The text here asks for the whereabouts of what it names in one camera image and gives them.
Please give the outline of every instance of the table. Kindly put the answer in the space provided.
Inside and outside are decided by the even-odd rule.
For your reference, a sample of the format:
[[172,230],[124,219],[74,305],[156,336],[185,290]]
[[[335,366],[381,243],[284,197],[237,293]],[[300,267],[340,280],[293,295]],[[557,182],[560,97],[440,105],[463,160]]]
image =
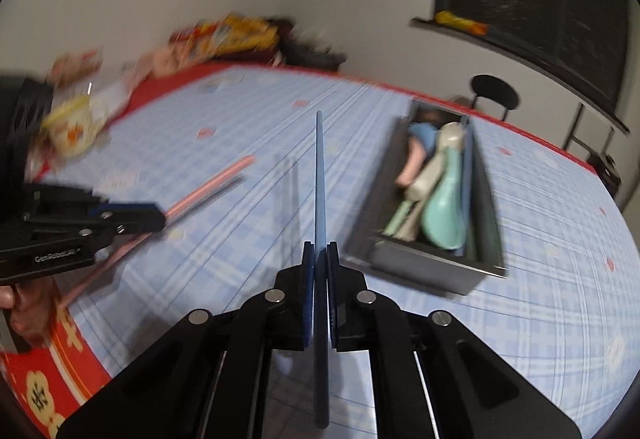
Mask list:
[[[59,315],[67,341],[57,340],[49,353],[74,400],[57,400],[70,413],[191,309],[238,308],[271,287],[277,270],[300,263],[302,243],[313,237],[318,109],[324,112],[327,235],[340,246],[389,131],[410,101],[385,86],[340,76],[233,66],[132,112],[111,127],[109,145],[49,175],[114,200],[150,200],[165,209],[239,157],[257,159],[240,182],[85,293],[70,309],[73,320]],[[450,311],[589,438],[640,368],[638,250],[592,171],[513,127],[478,116],[472,123],[509,277],[487,278],[468,296],[450,298],[373,276],[367,284],[404,310]],[[65,291],[85,274],[57,281]],[[76,339],[82,354],[90,349],[93,367],[65,359],[65,349],[77,352]],[[5,363],[10,375],[28,370],[17,358]],[[373,437],[366,353],[330,357],[326,432],[312,432],[311,372],[306,353],[274,357],[264,437]],[[13,381],[14,388],[24,387]],[[60,405],[56,411],[66,415]]]

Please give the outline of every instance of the black chair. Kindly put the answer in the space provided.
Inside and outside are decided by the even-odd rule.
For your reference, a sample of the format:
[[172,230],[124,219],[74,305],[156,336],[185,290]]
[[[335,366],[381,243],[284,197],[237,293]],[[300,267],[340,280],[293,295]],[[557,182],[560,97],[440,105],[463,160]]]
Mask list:
[[471,89],[476,94],[471,108],[475,108],[478,98],[489,98],[504,107],[502,120],[507,119],[509,111],[518,108],[520,97],[507,82],[488,74],[479,74],[471,79]]

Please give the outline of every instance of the pink chopstick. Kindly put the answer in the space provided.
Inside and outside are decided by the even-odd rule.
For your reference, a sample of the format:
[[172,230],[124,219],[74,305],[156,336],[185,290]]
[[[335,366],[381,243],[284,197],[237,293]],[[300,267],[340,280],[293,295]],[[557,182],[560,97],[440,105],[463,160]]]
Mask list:
[[[202,186],[196,188],[193,192],[191,192],[187,197],[179,200],[176,204],[174,204],[171,208],[169,208],[165,212],[166,223],[169,225],[171,222],[175,221],[179,216],[185,213],[188,209],[194,207],[204,198],[212,194],[215,190],[220,188],[224,183],[233,179],[236,175],[238,175],[242,170],[247,168],[249,165],[254,164],[255,158],[254,156],[245,156],[240,161],[235,162],[229,168],[226,168],[220,174],[213,176]],[[123,245],[118,247],[108,259],[104,262],[100,263],[98,267],[96,267],[89,275],[84,277],[78,284],[73,286],[66,293],[62,299],[58,302],[59,309],[66,309],[73,302],[78,299],[78,297],[82,294],[82,292],[88,288],[96,278],[105,273],[108,269],[111,269],[114,264],[116,264],[122,257],[127,255],[134,247],[143,242],[151,233],[144,233],[143,235],[137,236],[135,239],[132,239],[129,242],[125,242]]]

